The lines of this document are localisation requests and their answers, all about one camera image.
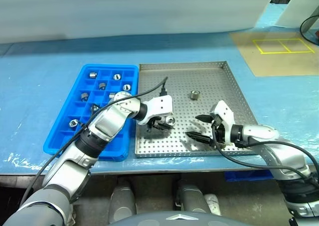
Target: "cardboard sheet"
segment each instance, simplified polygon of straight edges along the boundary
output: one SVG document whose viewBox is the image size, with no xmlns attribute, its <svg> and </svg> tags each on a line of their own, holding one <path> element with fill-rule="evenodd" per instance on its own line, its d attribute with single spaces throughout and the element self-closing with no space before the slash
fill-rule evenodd
<svg viewBox="0 0 319 226">
<path fill-rule="evenodd" d="M 255 76 L 318 75 L 319 47 L 296 32 L 230 33 Z"/>
</svg>

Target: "hole pattern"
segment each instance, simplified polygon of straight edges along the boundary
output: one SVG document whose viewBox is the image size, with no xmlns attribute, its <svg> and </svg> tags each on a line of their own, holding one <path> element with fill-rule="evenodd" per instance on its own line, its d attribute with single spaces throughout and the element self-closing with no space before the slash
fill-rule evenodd
<svg viewBox="0 0 319 226">
<path fill-rule="evenodd" d="M 136 155 L 138 157 L 178 157 L 218 155 L 208 145 L 196 142 L 185 135 L 196 131 L 212 137 L 211 126 L 195 119 L 196 115 L 208 114 L 212 105 L 224 100 L 234 112 L 238 124 L 256 124 L 244 96 L 232 75 L 227 62 L 141 64 L 139 92 L 148 90 L 168 76 L 166 90 L 173 98 L 175 127 L 170 132 L 146 131 L 145 126 L 137 126 Z M 190 99 L 190 92 L 201 92 L 197 101 Z M 157 97 L 159 91 L 142 97 L 149 100 Z M 252 154 L 247 149 L 227 146 L 232 155 Z"/>
</svg>

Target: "metal nut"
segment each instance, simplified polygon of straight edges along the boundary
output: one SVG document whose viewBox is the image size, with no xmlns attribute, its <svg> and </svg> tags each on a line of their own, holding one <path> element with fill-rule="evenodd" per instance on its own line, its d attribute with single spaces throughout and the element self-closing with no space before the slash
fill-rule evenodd
<svg viewBox="0 0 319 226">
<path fill-rule="evenodd" d="M 123 90 L 130 91 L 131 90 L 131 85 L 129 85 L 129 84 L 123 85 Z"/>
<path fill-rule="evenodd" d="M 70 128 L 74 128 L 78 125 L 78 123 L 79 123 L 79 121 L 77 119 L 74 119 L 74 120 L 71 120 L 69 122 L 69 126 L 70 126 Z"/>
<path fill-rule="evenodd" d="M 90 72 L 89 76 L 91 79 L 95 79 L 98 76 L 98 73 L 92 71 L 92 72 Z"/>
<path fill-rule="evenodd" d="M 93 112 L 97 112 L 99 109 L 100 109 L 100 108 L 99 108 L 97 105 L 95 105 L 95 104 L 93 104 L 93 105 L 91 106 L 91 111 L 93 110 Z"/>
<path fill-rule="evenodd" d="M 200 95 L 200 91 L 198 91 L 198 90 L 192 90 L 192 91 L 190 92 L 190 98 L 191 98 L 192 100 L 198 100 L 199 95 Z"/>
<path fill-rule="evenodd" d="M 115 74 L 115 75 L 113 76 L 113 79 L 115 79 L 115 80 L 120 80 L 120 79 L 121 79 L 121 75 L 120 75 L 120 74 Z"/>
<path fill-rule="evenodd" d="M 81 101 L 88 101 L 89 94 L 84 92 L 81 94 Z"/>
<path fill-rule="evenodd" d="M 113 98 L 114 98 L 114 96 L 115 96 L 115 94 L 116 94 L 116 93 L 111 92 L 111 93 L 109 94 L 109 98 L 110 98 L 110 99 L 113 99 Z"/>
<path fill-rule="evenodd" d="M 165 123 L 167 123 L 168 125 L 174 126 L 175 124 L 175 118 L 172 116 L 167 116 L 165 118 Z"/>
<path fill-rule="evenodd" d="M 100 90 L 105 90 L 105 88 L 106 88 L 106 83 L 102 82 L 102 83 L 99 84 L 99 89 Z"/>
</svg>

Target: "blue table surface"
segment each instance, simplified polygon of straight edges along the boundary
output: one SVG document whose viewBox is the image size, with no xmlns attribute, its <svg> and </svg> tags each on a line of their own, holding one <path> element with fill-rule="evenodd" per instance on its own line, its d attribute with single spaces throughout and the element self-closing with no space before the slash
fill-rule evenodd
<svg viewBox="0 0 319 226">
<path fill-rule="evenodd" d="M 283 9 L 270 4 L 256 27 L 245 31 L 287 31 L 272 26 Z M 225 60 L 257 121 L 276 127 L 319 159 L 318 76 L 255 77 L 227 32 L 131 35 L 0 44 L 0 174 L 35 174 L 49 159 L 43 143 L 84 64 Z M 237 159 L 263 163 L 260 156 Z M 242 168 L 219 156 L 137 159 L 132 139 L 126 160 L 98 161 L 92 172 Z"/>
</svg>

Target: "blue box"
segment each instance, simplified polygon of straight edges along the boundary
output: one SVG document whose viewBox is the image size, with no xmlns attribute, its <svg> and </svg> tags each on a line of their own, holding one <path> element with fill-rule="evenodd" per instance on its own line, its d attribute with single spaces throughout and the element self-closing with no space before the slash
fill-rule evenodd
<svg viewBox="0 0 319 226">
<path fill-rule="evenodd" d="M 90 78 L 90 72 L 96 72 L 96 78 Z M 120 74 L 120 80 L 114 80 L 114 74 Z M 130 84 L 128 91 L 135 95 L 138 90 L 139 69 L 135 65 L 87 64 L 82 67 L 55 123 L 43 145 L 44 152 L 55 154 L 81 128 L 70 128 L 69 122 L 77 119 L 86 123 L 91 115 L 92 104 L 101 107 L 109 102 L 109 94 L 122 91 L 123 85 Z M 100 83 L 106 83 L 105 90 L 99 89 Z M 87 101 L 81 101 L 81 94 L 89 95 Z M 128 155 L 132 127 L 135 124 L 129 119 L 122 130 L 101 152 L 100 160 L 122 161 Z"/>
<path fill-rule="evenodd" d="M 258 181 L 274 178 L 269 170 L 226 171 L 224 175 L 226 182 Z"/>
</svg>

